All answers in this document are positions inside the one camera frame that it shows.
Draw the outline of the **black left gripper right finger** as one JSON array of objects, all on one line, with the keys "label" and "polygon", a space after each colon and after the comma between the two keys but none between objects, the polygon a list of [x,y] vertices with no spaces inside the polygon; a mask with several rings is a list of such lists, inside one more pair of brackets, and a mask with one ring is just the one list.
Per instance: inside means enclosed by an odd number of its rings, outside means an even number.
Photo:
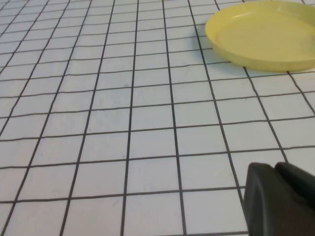
[{"label": "black left gripper right finger", "polygon": [[315,211],[315,177],[286,162],[275,165],[276,200],[274,207],[279,213]]}]

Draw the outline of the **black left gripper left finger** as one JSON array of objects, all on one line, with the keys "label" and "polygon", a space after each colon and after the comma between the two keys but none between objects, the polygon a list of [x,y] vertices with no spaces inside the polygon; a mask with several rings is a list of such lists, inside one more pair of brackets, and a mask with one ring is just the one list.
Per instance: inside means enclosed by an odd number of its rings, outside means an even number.
[{"label": "black left gripper left finger", "polygon": [[263,163],[248,166],[244,210],[251,236],[313,236],[315,212],[279,213],[276,200],[275,167]]}]

